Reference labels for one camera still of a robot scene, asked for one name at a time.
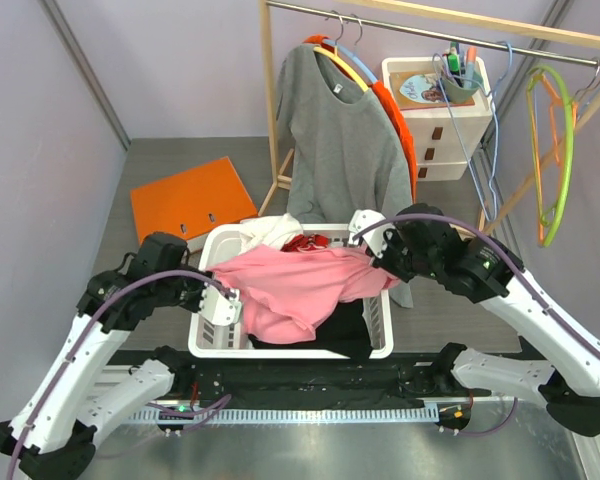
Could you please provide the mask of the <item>pink t shirt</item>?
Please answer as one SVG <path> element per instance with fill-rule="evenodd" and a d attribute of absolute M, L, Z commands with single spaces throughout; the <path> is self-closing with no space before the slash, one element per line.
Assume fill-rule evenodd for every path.
<path fill-rule="evenodd" d="M 278 345 L 315 340 L 338 303 L 373 298 L 400 283 L 373 267 L 362 249 L 347 247 L 282 252 L 258 246 L 211 271 L 239 291 L 244 333 Z"/>

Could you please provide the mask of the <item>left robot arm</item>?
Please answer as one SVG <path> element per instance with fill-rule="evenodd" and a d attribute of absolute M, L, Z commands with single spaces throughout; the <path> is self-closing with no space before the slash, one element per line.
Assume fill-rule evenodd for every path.
<path fill-rule="evenodd" d="M 166 394 L 180 399 L 191 391 L 191 360 L 162 346 L 121 383 L 87 398 L 114 354 L 155 310 L 198 313 L 213 300 L 236 303 L 235 292 L 189 265 L 189 256 L 184 240 L 155 232 L 116 268 L 89 280 L 44 380 L 16 416 L 0 422 L 0 453 L 10 458 L 7 478 L 22 471 L 31 479 L 76 479 L 130 414 Z"/>

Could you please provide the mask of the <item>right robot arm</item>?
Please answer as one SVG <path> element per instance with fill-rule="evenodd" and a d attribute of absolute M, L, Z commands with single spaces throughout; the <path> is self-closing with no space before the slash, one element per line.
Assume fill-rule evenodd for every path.
<path fill-rule="evenodd" d="M 581 436 L 600 434 L 600 339 L 562 308 L 504 245 L 435 207 L 414 204 L 392 218 L 364 211 L 350 238 L 373 265 L 403 282 L 441 285 L 505 321 L 541 355 L 518 360 L 449 343 L 430 368 L 437 391 L 504 393 L 536 404 Z"/>

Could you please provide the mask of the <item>yellow hanger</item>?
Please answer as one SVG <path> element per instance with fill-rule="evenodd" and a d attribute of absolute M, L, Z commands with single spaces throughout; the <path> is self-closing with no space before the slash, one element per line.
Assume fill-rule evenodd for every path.
<path fill-rule="evenodd" d="M 355 97 L 366 93 L 369 86 L 351 66 L 325 47 L 313 46 L 312 55 L 329 91 L 338 98 L 356 91 Z"/>

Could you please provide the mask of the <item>black garment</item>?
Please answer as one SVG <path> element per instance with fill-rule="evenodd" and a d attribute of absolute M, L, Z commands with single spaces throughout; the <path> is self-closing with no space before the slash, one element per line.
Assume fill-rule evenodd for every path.
<path fill-rule="evenodd" d="M 327 350 L 362 362 L 370 358 L 373 350 L 363 314 L 362 299 L 339 302 L 333 313 L 317 327 L 315 340 L 282 345 L 263 342 L 254 335 L 248 338 L 255 349 Z"/>

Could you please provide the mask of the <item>white laundry basket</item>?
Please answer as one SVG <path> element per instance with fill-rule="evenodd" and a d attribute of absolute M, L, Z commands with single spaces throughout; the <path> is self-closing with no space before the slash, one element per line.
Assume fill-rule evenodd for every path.
<path fill-rule="evenodd" d="M 240 254 L 241 233 L 246 225 L 226 224 L 216 227 L 206 238 L 199 260 L 199 268 L 210 267 Z M 364 300 L 364 313 L 370 334 L 372 360 L 389 357 L 394 349 L 393 326 L 389 292 Z M 324 349 L 256 349 L 251 344 L 242 324 L 229 326 L 212 324 L 197 313 L 191 315 L 189 351 L 198 358 L 212 359 L 320 359 L 343 360 L 343 355 Z"/>

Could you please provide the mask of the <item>red printed garment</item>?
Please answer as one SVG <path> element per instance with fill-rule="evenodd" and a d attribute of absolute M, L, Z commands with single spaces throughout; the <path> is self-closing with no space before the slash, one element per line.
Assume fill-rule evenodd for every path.
<path fill-rule="evenodd" d="M 289 240 L 287 243 L 283 245 L 281 248 L 282 252 L 310 252 L 316 250 L 326 249 L 330 244 L 330 240 L 328 237 L 312 234 L 312 235 L 304 235 L 299 234 Z"/>

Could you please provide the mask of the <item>grey sweatshirt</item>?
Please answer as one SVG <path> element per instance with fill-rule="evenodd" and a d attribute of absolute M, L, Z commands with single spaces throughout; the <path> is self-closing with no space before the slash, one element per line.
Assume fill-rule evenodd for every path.
<path fill-rule="evenodd" d="M 288 53 L 276 90 L 279 139 L 295 148 L 288 213 L 347 224 L 358 210 L 392 217 L 412 205 L 403 147 L 372 90 L 312 44 Z"/>

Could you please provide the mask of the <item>white garment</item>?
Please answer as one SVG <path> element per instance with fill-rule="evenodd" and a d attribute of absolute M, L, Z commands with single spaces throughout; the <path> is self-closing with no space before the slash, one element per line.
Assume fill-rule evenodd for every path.
<path fill-rule="evenodd" d="M 285 244 L 304 233 L 302 224 L 289 213 L 244 220 L 239 224 L 240 253 L 259 245 L 280 250 Z"/>

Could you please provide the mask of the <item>white drawer unit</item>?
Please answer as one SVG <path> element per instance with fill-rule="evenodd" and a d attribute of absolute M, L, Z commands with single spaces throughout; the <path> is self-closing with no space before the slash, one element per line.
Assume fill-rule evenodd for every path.
<path fill-rule="evenodd" d="M 491 123 L 493 110 L 481 90 L 466 102 L 445 99 L 460 87 L 445 88 L 446 68 L 439 59 L 389 57 L 381 64 L 382 78 L 414 139 L 415 178 L 419 182 L 455 181 L 468 166 Z"/>

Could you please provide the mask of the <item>picture card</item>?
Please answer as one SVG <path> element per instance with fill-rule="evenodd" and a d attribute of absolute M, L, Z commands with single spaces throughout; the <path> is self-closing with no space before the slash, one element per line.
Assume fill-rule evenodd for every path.
<path fill-rule="evenodd" d="M 385 82 L 400 110 L 442 108 L 446 99 L 439 85 L 440 76 L 441 74 L 437 75 L 433 71 L 398 71 L 389 73 Z"/>

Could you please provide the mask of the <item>orange garment on rack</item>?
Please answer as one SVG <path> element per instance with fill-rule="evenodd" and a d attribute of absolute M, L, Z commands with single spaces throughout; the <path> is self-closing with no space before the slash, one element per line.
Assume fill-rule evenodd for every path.
<path fill-rule="evenodd" d="M 325 47 L 327 50 L 335 52 L 334 48 L 327 43 L 327 40 L 332 40 L 326 35 L 312 35 L 307 37 L 304 42 L 310 44 L 316 44 L 321 47 Z M 411 134 L 407 123 L 399 110 L 396 101 L 384 86 L 384 83 L 378 80 L 375 84 L 368 82 L 368 86 L 371 88 L 373 93 L 380 101 L 384 108 L 389 120 L 391 121 L 396 133 L 399 137 L 404 155 L 407 161 L 409 174 L 410 174 L 410 189 L 412 199 L 415 200 L 417 196 L 417 173 L 418 165 L 415 151 L 414 138 Z"/>

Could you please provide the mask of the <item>orange binder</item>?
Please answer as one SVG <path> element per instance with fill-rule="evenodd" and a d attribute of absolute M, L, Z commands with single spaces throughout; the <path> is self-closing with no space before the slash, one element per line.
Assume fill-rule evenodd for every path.
<path fill-rule="evenodd" d="M 216 227 L 258 215 L 233 163 L 227 157 L 134 188 L 130 193 L 139 241 L 165 232 L 199 251 Z"/>

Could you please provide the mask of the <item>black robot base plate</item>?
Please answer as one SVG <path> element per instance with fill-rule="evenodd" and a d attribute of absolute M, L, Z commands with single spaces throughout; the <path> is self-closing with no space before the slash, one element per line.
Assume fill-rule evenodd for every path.
<path fill-rule="evenodd" d="M 207 407 L 228 395 L 230 409 L 381 410 L 418 408 L 434 398 L 486 396 L 432 373 L 434 354 L 349 359 L 203 359 L 180 353 L 190 371 L 165 400 L 196 400 Z"/>

